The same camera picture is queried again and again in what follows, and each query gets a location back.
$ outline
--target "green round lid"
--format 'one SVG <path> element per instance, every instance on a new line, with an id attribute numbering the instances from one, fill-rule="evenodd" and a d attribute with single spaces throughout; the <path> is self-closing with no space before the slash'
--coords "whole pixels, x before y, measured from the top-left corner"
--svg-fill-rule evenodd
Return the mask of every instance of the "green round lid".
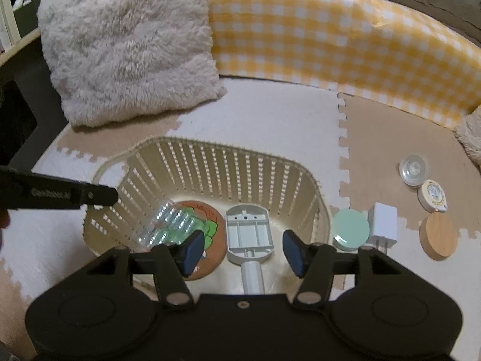
<path id="1" fill-rule="evenodd" d="M 345 251 L 357 250 L 369 238 L 369 223 L 357 210 L 343 209 L 332 219 L 332 233 L 336 247 Z"/>

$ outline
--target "white round tape measure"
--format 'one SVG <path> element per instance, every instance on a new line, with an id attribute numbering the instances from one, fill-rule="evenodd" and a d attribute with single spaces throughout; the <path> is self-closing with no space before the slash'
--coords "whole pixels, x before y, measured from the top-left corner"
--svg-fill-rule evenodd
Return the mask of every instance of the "white round tape measure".
<path id="1" fill-rule="evenodd" d="M 428 212 L 445 212 L 448 210 L 446 195 L 439 183 L 428 179 L 418 188 L 418 198 L 422 207 Z"/>

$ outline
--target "yellow checkered fabric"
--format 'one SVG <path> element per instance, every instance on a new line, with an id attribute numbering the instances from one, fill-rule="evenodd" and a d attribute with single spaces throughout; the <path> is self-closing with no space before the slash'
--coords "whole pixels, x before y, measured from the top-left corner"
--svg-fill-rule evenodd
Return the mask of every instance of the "yellow checkered fabric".
<path id="1" fill-rule="evenodd" d="M 211 0 L 220 74 L 367 97 L 454 128 L 481 102 L 481 49 L 384 0 Z"/>

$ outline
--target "orange disc with cartoon print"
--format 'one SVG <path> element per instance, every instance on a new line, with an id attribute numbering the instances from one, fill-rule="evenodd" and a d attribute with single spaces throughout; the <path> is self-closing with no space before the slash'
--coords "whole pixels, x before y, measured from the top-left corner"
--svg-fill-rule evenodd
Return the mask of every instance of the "orange disc with cartoon print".
<path id="1" fill-rule="evenodd" d="M 199 201 L 178 202 L 183 207 L 205 218 L 204 222 L 204 253 L 193 274 L 187 279 L 199 279 L 212 273 L 220 265 L 227 252 L 227 239 L 225 236 L 225 221 L 222 215 L 211 205 Z"/>

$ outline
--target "fluffy cushion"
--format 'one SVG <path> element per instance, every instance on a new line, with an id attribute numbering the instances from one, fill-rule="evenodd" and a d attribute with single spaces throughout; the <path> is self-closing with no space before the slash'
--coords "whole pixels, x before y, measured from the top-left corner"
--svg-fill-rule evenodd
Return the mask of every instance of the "fluffy cushion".
<path id="1" fill-rule="evenodd" d="M 481 166 L 481 106 L 461 120 L 455 134 L 472 162 Z"/>
<path id="2" fill-rule="evenodd" d="M 225 92 L 208 0 L 42 0 L 38 25 L 72 125 L 187 109 Z"/>

